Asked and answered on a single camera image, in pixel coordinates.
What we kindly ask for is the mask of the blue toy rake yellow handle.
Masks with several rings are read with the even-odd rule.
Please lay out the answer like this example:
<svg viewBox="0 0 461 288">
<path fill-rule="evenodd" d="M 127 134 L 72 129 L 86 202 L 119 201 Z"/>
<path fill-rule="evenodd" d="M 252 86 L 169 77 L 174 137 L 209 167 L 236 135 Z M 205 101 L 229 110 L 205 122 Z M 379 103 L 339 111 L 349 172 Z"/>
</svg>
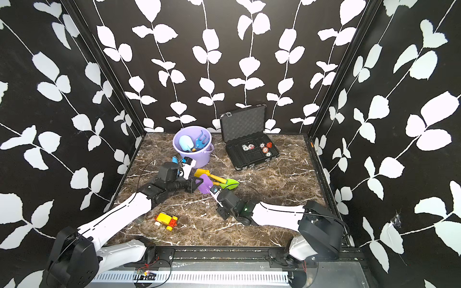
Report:
<svg viewBox="0 0 461 288">
<path fill-rule="evenodd" d="M 193 152 L 200 151 L 205 148 L 210 141 L 210 138 L 207 134 L 202 130 L 199 137 L 195 140 Z"/>
</svg>

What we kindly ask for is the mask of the purple toy scoop pink handle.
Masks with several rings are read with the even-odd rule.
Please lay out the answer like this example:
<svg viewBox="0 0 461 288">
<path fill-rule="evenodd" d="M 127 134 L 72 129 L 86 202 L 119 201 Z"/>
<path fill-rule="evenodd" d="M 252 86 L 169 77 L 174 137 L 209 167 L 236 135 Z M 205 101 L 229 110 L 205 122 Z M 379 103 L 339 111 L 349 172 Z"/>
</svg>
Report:
<svg viewBox="0 0 461 288">
<path fill-rule="evenodd" d="M 200 179 L 202 179 L 203 182 L 198 186 L 198 190 L 202 194 L 210 194 L 210 189 L 214 186 L 213 181 L 206 174 L 202 174 L 200 176 Z"/>
</svg>

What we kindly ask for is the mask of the yellow toy spade wooden handle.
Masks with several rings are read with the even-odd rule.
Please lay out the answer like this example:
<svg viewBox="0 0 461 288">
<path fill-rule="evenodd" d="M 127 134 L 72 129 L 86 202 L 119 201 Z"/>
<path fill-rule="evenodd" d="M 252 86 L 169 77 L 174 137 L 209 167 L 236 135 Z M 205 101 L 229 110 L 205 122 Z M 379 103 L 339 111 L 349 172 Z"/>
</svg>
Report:
<svg viewBox="0 0 461 288">
<path fill-rule="evenodd" d="M 221 178 L 219 176 L 216 176 L 216 175 L 213 175 L 211 174 L 211 172 L 209 170 L 205 170 L 205 169 L 197 169 L 194 173 L 194 176 L 195 177 L 200 177 L 201 175 L 206 175 L 208 176 L 209 178 L 217 181 L 217 182 L 220 182 L 220 183 L 223 183 L 223 184 L 226 184 L 228 181 L 224 178 Z"/>
</svg>

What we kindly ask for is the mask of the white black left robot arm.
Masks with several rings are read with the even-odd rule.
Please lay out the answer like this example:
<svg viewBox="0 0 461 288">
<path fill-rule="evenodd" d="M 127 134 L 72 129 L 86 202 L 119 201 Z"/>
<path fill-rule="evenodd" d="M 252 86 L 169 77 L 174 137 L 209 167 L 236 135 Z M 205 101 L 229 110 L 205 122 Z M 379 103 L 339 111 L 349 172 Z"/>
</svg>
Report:
<svg viewBox="0 0 461 288">
<path fill-rule="evenodd" d="M 187 157 L 165 162 L 158 174 L 138 187 L 122 204 L 77 229 L 63 228 L 56 236 L 44 278 L 49 288 L 84 288 L 99 274 L 129 264 L 158 261 L 155 243 L 144 236 L 106 246 L 119 231 L 180 192 L 193 193 L 203 182 L 192 175 L 196 162 Z"/>
</svg>

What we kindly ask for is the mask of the light blue toy shovel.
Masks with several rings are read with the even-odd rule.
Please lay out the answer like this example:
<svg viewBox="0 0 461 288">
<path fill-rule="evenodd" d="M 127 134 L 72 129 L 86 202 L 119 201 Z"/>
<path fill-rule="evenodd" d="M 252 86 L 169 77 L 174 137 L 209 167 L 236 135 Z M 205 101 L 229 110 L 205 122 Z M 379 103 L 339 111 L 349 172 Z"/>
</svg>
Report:
<svg viewBox="0 0 461 288">
<path fill-rule="evenodd" d="M 184 152 L 194 152 L 195 144 L 192 138 L 188 135 L 182 135 L 178 141 L 181 150 Z"/>
</svg>

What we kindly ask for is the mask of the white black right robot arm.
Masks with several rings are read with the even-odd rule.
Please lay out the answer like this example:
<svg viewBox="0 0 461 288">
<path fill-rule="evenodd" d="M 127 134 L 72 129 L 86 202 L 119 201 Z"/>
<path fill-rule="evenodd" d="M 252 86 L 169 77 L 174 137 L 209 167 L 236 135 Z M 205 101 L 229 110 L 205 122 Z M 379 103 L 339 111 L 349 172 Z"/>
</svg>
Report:
<svg viewBox="0 0 461 288">
<path fill-rule="evenodd" d="M 318 202 L 305 205 L 279 206 L 254 200 L 244 201 L 228 189 L 213 186 L 210 194 L 217 202 L 217 212 L 225 220 L 233 217 L 245 226 L 274 226 L 298 232 L 288 244 L 287 260 L 304 261 L 319 256 L 339 258 L 346 227 Z"/>
</svg>

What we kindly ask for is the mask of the green toy trowel wooden handle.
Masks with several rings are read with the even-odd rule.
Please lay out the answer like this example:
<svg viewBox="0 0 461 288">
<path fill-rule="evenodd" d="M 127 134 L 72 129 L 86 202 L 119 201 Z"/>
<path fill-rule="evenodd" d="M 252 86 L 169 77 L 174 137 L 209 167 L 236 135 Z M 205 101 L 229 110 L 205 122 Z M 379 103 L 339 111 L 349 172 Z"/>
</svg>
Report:
<svg viewBox="0 0 461 288">
<path fill-rule="evenodd" d="M 239 186 L 239 182 L 233 179 L 227 179 L 225 183 L 212 182 L 215 186 L 220 186 L 222 189 L 233 190 Z"/>
</svg>

